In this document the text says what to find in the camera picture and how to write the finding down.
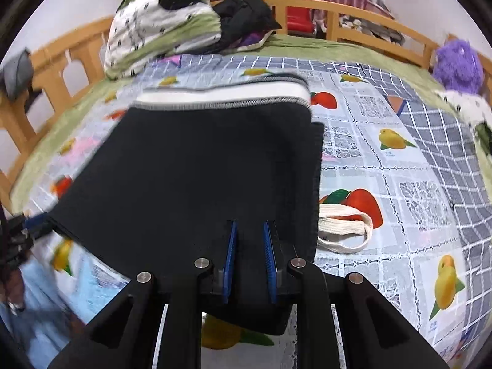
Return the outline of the black clothes pile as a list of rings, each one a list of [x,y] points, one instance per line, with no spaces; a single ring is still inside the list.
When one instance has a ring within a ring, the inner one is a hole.
[[[177,50],[177,54],[225,54],[258,43],[268,32],[281,28],[264,0],[224,0],[213,11],[220,18],[220,39],[206,46]]]

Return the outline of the fruit print plastic tablecloth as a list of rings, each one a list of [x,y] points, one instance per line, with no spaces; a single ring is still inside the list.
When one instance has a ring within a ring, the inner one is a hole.
[[[354,254],[317,250],[325,272],[360,272],[414,325],[453,368],[473,352],[471,339],[488,308],[461,248],[461,228],[477,224],[487,194],[466,131],[450,115],[427,108],[394,74],[359,62],[219,55],[157,62],[130,82],[114,85],[104,102],[93,90],[58,122],[28,163],[13,192],[13,208],[35,214],[58,199],[56,181],[74,178],[146,87],[167,77],[205,88],[289,72],[313,94],[313,119],[324,127],[321,197],[346,191],[376,202],[383,223]]]

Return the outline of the white floral pillow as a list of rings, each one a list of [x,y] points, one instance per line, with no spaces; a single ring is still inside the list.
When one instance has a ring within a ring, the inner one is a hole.
[[[491,106],[482,97],[455,90],[436,91],[444,102],[457,114],[458,119],[468,126],[485,154],[491,156]]]

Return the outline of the wooden bed frame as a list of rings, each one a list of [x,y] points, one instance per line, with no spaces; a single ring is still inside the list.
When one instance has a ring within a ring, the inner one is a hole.
[[[277,31],[279,35],[287,33],[288,9],[306,8],[323,11],[327,25],[326,39],[321,43],[324,47],[361,47],[364,50],[374,50],[400,62],[410,63],[423,69],[430,68],[439,47],[437,42],[394,19],[361,8],[323,0],[264,1],[274,10],[275,18],[281,26]],[[343,14],[399,31],[421,44],[423,51],[421,54],[417,54],[395,43],[371,37],[350,28],[344,28],[339,23],[339,18]],[[22,93],[14,102],[9,101],[6,96],[1,97],[1,129],[8,133],[18,150],[18,156],[13,164],[1,174],[1,200],[7,210],[12,208],[11,191],[13,186],[36,145],[46,136],[65,111],[78,103],[91,91],[95,84],[103,79],[103,65],[99,53],[106,36],[109,34],[112,20],[111,17],[105,17],[82,25],[32,54],[33,87],[46,94],[54,110],[53,116],[44,123],[40,130],[35,130],[27,119],[27,114],[24,111],[24,103],[27,101],[26,93]],[[82,64],[88,79],[88,86],[75,94],[68,91],[63,77],[64,70],[72,60]]]

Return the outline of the folded white green quilt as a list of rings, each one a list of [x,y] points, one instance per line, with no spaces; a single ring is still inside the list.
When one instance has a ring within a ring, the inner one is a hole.
[[[123,0],[111,23],[103,70],[110,79],[132,77],[156,57],[220,39],[220,17],[209,0]]]

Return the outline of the red chair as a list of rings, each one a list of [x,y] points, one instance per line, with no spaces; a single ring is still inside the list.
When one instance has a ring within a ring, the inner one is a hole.
[[[308,8],[287,8],[288,34],[313,37],[316,28]]]

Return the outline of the purple plush toy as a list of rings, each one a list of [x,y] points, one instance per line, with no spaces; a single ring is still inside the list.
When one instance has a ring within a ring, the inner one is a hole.
[[[435,54],[433,77],[446,90],[478,94],[484,82],[484,71],[477,52],[462,39],[452,39]]]

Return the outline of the green bed blanket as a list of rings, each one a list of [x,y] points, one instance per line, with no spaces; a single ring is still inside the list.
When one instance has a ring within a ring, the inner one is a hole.
[[[12,209],[12,193],[20,192],[22,184],[30,187],[31,184],[19,177],[25,171],[27,161],[33,154],[36,145],[39,144],[53,127],[60,122],[69,129],[74,129],[76,124],[85,116],[85,112],[97,102],[97,100],[109,96],[132,80],[130,78],[116,81],[103,76],[82,88],[74,95],[68,92],[63,76],[60,74],[68,66],[66,52],[74,55],[80,51],[86,53],[92,45],[102,45],[103,34],[98,33],[84,40],[76,41],[68,36],[68,42],[62,47],[63,38],[50,43],[34,54],[34,61],[40,67],[40,74],[46,74],[47,79],[42,81],[43,88],[51,88],[55,92],[56,99],[61,101],[61,106],[52,106],[54,113],[41,124],[41,128],[35,129],[24,112],[23,104],[27,96],[23,94],[16,102],[9,102],[5,95],[1,96],[1,130],[7,132],[18,150],[18,156],[1,173],[1,200],[4,206]],[[440,89],[438,83],[433,80],[428,72],[415,65],[404,63],[402,58],[389,58],[373,49],[346,42],[331,42],[321,39],[307,39],[294,36],[273,36],[262,48],[248,51],[248,55],[314,59],[320,62],[361,62],[379,69],[387,70],[404,79],[413,90],[416,91],[424,103],[430,107],[438,108],[452,115],[455,112],[444,102],[436,91]]]

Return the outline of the blue checked sheet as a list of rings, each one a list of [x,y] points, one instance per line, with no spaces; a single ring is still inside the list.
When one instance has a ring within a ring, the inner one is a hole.
[[[141,80],[206,88],[282,72],[308,82],[324,126],[321,196],[364,189],[383,217],[361,252],[320,248],[315,262],[363,273],[444,360],[460,357],[491,313],[491,203],[468,128],[358,62],[184,56],[151,64]]]

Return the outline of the black pants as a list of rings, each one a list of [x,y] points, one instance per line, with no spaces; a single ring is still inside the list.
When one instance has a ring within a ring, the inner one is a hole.
[[[263,225],[312,261],[324,221],[323,124],[308,82],[271,73],[207,88],[139,94],[48,211],[54,230],[124,276],[186,273],[237,224],[227,301],[203,310],[222,321],[282,334],[294,304],[268,294]]]

